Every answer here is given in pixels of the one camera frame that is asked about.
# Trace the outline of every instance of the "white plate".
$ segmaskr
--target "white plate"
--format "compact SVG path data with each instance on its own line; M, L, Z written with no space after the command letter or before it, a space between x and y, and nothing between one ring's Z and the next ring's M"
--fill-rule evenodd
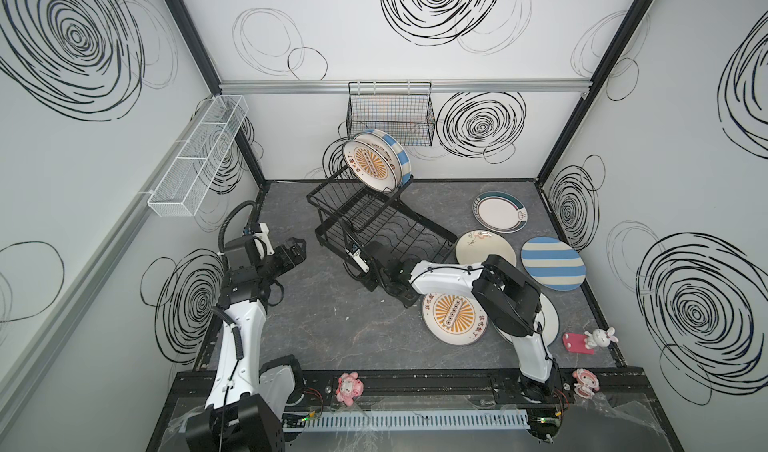
M397 181L395 172L378 151L368 145L350 140L344 144L344 161L362 183L378 191L393 191Z
M392 169L392 172L394 172L395 183L400 184L400 181L402 180L402 167L400 167L400 162L397 160L395 151L389 147L384 139L377 137L374 134L362 132L355 135L353 140L361 141L371 149L378 151L379 154L384 157L386 163L389 164L389 168Z
M509 234L528 223L528 212L520 200L503 191L485 191L475 198L472 212L487 229Z
M510 264L518 264L517 256L509 242L493 232L473 230L460 236L456 242L456 260L459 264L484 262L488 255L501 255Z
M560 319L558 318L557 311L554 310L554 305L549 301L546 295L543 293L539 295L539 300L542 301L542 311L536 314L536 320L534 323L541 323L544 327L542 330L542 338L544 343L549 345L554 342L554 339L558 337L558 331L560 330ZM496 330L504 337L507 342L512 342L512 336L508 333Z
M435 337L451 345L473 344L488 328L488 315L480 304L458 295L425 295L422 317Z
M406 150L402 147L402 145L400 145L400 142L393 139L392 136L386 132L377 129L363 130L362 133L373 134L376 137L384 140L386 144L389 145L389 148L392 149L392 151L395 153L395 157L400 164L400 170L402 172L402 177L398 182L398 186L408 183L408 180L411 179L411 159L408 157Z

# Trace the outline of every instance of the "black frame post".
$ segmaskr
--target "black frame post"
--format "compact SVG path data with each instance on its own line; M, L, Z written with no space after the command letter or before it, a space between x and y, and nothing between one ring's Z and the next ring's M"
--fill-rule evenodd
M589 89L589 93L578 102L574 111L571 112L571 117L568 118L568 121L565 123L565 127L563 128L558 141L555 142L552 151L549 152L549 156L544 162L544 166L541 171L538 172L537 181L539 183L543 184L547 181L549 175L552 174L554 167L558 164L563 152L565 152L565 149L571 142L576 130L578 130L579 125L581 125L581 121L587 116L590 107L598 98L598 94L600 94L603 84L608 80L610 73L613 72L614 66L616 66L616 63L619 61L621 54L624 53L624 49L627 48L627 44L632 39L632 35L634 35L635 30L638 29L640 22L648 11L648 7L653 1L654 0L634 0L632 2L632 5L627 11L627 15L624 16L624 20L619 26L619 30L616 32L616 35L614 35L613 40L610 41L608 50L606 50L603 58L600 60L600 64L594 71L594 75L592 75L592 86Z
M184 4L184 0L165 0L165 4L170 10L170 14L173 15L176 25L181 32L181 36L187 43L187 48L192 54L192 58L197 64L197 69L200 70L200 74L203 75L203 80L208 85L208 89L212 94L221 94L221 80L219 74L216 73L214 63L210 60L210 56L203 45L203 40L200 38L200 34L197 33L197 29L192 22L192 17L187 10L187 5ZM259 166L259 162L254 155L254 150L250 147L248 139L243 134L242 130L238 130L235 135L235 143L240 153L245 159L246 165L250 173L254 176L254 180L259 188L263 191L269 189L269 182L264 178L264 172Z

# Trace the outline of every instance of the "blue striped plate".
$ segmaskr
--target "blue striped plate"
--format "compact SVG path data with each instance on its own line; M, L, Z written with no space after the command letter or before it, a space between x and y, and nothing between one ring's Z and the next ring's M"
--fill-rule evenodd
M411 179L411 160L408 158L406 150L402 147L402 145L400 145L400 142L393 139L391 135L381 130L368 129L363 130L360 133L374 134L389 145L389 148L395 152L395 156L397 157L398 162L400 162L400 169L402 170L402 179L400 180L400 185L407 184L408 180Z
M587 276L578 252L557 238L532 238L525 242L520 258L533 279L553 290L574 290Z

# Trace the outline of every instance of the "white wire basket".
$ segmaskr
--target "white wire basket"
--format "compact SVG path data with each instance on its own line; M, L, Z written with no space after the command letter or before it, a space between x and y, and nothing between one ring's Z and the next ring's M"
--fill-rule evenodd
M207 107L147 201L161 217L197 214L248 112L243 95L219 95Z

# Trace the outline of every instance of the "pink figurine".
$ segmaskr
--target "pink figurine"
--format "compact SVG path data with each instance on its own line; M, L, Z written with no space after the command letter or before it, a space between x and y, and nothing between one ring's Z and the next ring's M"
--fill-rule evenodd
M579 368L574 370L573 376L576 379L574 384L574 392L579 397L585 399L591 399L594 397L594 393L600 390L600 382L595 374L592 374L585 368Z
M345 372L339 377L339 387L336 389L336 399L350 407L352 398L362 395L362 380L357 378L357 372Z
M619 339L614 337L616 330L613 327L609 327L607 331L597 329L592 333L584 332L587 338L584 339L584 346L588 349L595 347L607 347L610 342L619 342Z

